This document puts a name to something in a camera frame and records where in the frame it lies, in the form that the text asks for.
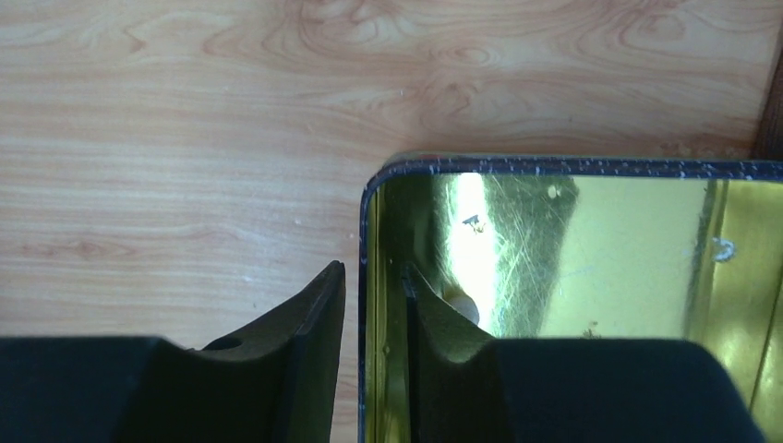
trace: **wooden table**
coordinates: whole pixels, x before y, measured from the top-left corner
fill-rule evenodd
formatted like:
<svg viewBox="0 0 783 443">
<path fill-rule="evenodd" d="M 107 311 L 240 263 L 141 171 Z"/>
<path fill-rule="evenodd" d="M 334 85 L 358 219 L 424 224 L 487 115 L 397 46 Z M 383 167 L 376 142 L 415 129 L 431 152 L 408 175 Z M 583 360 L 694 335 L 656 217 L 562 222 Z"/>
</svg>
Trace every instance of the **wooden table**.
<svg viewBox="0 0 783 443">
<path fill-rule="evenodd" d="M 0 333 L 162 334 L 349 270 L 334 441 L 356 439 L 358 203 L 408 150 L 747 155 L 778 0 L 10 0 Z"/>
</svg>

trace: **dark blue rim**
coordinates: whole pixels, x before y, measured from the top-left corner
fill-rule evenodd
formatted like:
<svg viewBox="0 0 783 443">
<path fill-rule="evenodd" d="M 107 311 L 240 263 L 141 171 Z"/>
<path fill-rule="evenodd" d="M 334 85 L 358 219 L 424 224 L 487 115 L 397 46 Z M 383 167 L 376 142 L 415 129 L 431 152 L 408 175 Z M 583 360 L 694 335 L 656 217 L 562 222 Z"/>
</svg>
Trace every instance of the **dark blue rim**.
<svg viewBox="0 0 783 443">
<path fill-rule="evenodd" d="M 608 175 L 681 179 L 783 181 L 783 162 L 631 160 L 542 156 L 455 156 L 413 158 L 387 163 L 365 186 L 359 224 L 359 441 L 365 441 L 365 350 L 367 325 L 367 211 L 387 180 L 410 174 Z"/>
</svg>

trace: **gold metallic surface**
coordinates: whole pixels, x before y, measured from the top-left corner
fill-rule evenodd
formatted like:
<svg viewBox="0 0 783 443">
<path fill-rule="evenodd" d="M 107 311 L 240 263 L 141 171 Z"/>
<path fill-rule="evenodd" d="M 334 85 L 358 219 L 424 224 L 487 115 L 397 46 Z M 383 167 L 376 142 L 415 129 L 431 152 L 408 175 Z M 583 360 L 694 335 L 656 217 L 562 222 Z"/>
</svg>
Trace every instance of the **gold metallic surface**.
<svg viewBox="0 0 783 443">
<path fill-rule="evenodd" d="M 409 439 L 407 262 L 496 337 L 698 341 L 781 436 L 782 185 L 412 175 L 386 182 L 372 205 L 367 441 Z"/>
</svg>

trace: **gold tin box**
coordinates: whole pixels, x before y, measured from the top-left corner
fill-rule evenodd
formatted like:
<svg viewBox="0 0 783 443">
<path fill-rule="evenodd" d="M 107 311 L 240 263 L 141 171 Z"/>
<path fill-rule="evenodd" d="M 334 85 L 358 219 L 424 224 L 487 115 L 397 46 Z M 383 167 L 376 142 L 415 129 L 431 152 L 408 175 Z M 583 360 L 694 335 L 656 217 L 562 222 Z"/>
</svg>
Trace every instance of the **gold tin box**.
<svg viewBox="0 0 783 443">
<path fill-rule="evenodd" d="M 401 273 L 501 338 L 695 341 L 783 441 L 783 165 L 410 154 L 362 201 L 359 438 L 410 440 Z"/>
</svg>

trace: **open tin container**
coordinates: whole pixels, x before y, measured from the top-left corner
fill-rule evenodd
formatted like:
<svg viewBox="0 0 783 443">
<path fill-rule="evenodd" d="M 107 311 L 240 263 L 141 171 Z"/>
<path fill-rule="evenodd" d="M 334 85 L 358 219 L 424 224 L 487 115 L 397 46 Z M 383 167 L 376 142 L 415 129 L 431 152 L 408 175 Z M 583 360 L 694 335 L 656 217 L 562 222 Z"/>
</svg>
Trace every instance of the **open tin container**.
<svg viewBox="0 0 783 443">
<path fill-rule="evenodd" d="M 494 337 L 700 343 L 783 441 L 781 182 L 780 162 L 392 159 L 362 200 L 359 440 L 410 440 L 413 264 Z"/>
</svg>

